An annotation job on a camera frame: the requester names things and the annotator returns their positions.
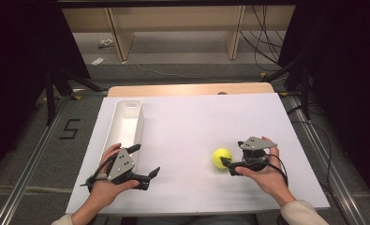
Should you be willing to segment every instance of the hand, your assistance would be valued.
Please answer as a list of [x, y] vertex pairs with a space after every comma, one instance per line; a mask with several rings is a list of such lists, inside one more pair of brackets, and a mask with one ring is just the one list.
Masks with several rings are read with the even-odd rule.
[[[112, 145], [103, 153], [99, 165], [112, 155], [118, 153], [120, 148], [120, 143]], [[109, 165], [110, 163], [104, 166], [100, 172], [105, 173]], [[86, 202], [71, 216], [72, 223], [76, 225], [87, 224], [101, 209], [110, 205], [121, 192], [132, 189], [138, 185], [139, 182], [136, 180], [129, 180], [120, 185], [115, 185], [108, 180], [96, 181]]]
[[[270, 140], [266, 137], [262, 137], [263, 140]], [[270, 155], [279, 157], [279, 150], [277, 147], [270, 148]], [[276, 157], [269, 157], [269, 162], [281, 169], [281, 163]], [[255, 180], [260, 188], [270, 194], [280, 206], [295, 201], [295, 197], [290, 193], [284, 177], [280, 172], [273, 169], [272, 167], [266, 166], [259, 172], [251, 171], [245, 167], [237, 167], [235, 171], [241, 175], [247, 176]]]

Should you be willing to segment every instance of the yellow tennis ball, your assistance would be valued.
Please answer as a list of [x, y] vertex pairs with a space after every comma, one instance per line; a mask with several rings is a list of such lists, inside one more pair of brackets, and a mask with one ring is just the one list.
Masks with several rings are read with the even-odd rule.
[[232, 155], [229, 149], [227, 148], [218, 148], [212, 154], [212, 162], [219, 169], [225, 169], [226, 167], [222, 164], [220, 158], [227, 158], [229, 161], [232, 159]]

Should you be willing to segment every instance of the sleeve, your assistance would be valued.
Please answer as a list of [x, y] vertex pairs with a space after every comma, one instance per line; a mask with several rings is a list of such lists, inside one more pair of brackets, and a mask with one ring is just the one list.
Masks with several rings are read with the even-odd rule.
[[281, 215], [290, 225], [328, 224], [313, 206], [306, 201], [298, 200], [284, 205], [281, 208]]
[[59, 220], [56, 220], [52, 225], [73, 225], [71, 222], [71, 214], [62, 216]]

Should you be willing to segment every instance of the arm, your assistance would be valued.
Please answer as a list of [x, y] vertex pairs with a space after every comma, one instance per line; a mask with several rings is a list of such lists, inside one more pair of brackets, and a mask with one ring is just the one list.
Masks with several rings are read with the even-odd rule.
[[[101, 163], [107, 158], [111, 157], [118, 151], [120, 151], [121, 144], [117, 143], [110, 147], [103, 154]], [[101, 173], [105, 173], [109, 164], [106, 165]], [[94, 183], [91, 194], [85, 203], [73, 214], [63, 216], [61, 219], [55, 221], [52, 225], [82, 225], [89, 223], [96, 214], [104, 207], [110, 205], [115, 198], [123, 191], [132, 189], [139, 184], [138, 181], [130, 180], [121, 185], [115, 185], [108, 180], [99, 180]]]
[[[272, 147], [270, 154], [279, 157], [278, 148]], [[269, 162], [281, 169], [278, 158], [269, 157]], [[281, 214], [289, 224], [327, 224], [310, 203], [296, 200], [281, 173], [275, 169], [265, 167], [260, 172], [254, 172], [245, 167], [237, 167], [235, 171], [252, 178], [264, 192], [271, 195], [281, 206]]]

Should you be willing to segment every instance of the plastic container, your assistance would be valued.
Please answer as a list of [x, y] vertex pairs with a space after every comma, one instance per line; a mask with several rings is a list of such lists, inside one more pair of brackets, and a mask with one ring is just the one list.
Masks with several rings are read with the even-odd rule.
[[[108, 136], [105, 141], [104, 151], [115, 143], [121, 143], [122, 147], [130, 147], [141, 143], [141, 133], [143, 130], [143, 112], [141, 101], [137, 99], [119, 100], [115, 105]], [[137, 169], [139, 151], [131, 154]]]

